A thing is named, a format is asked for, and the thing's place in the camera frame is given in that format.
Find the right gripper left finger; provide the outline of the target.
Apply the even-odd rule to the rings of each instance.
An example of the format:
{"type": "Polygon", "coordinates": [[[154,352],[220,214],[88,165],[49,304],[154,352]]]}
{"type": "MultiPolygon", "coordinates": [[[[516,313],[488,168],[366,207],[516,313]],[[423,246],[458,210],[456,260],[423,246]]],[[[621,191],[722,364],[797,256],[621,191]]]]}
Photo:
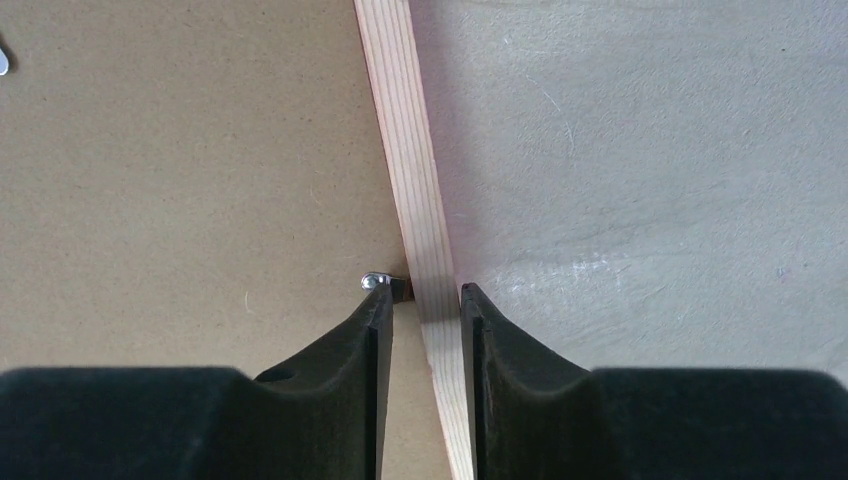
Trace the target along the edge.
{"type": "Polygon", "coordinates": [[[248,377],[230,367],[21,368],[1,377],[5,479],[377,479],[389,287],[248,377]]]}

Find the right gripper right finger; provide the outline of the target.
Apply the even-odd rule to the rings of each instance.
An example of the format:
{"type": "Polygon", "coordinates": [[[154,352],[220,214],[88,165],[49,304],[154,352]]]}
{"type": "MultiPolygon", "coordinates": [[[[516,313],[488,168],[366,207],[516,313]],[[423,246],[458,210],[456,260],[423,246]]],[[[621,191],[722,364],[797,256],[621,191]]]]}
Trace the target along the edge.
{"type": "Polygon", "coordinates": [[[461,290],[478,479],[843,479],[847,391],[787,369],[584,369],[461,290]]]}

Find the brown cardboard backing board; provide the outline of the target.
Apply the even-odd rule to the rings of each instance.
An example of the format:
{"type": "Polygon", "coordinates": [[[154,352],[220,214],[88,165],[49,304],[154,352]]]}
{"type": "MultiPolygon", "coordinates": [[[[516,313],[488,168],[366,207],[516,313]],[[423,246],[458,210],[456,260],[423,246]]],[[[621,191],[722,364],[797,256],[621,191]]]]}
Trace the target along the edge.
{"type": "Polygon", "coordinates": [[[1,368],[255,376],[406,272],[350,1],[5,1],[1,368]]]}

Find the pink wooden photo frame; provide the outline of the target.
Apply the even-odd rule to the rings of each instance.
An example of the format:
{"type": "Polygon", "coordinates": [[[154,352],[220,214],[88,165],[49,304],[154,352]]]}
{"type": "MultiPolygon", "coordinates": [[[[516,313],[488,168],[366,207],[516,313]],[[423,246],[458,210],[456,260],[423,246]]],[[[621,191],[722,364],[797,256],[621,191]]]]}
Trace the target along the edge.
{"type": "Polygon", "coordinates": [[[407,1],[355,2],[445,453],[474,478],[454,275],[420,60],[407,1]]]}

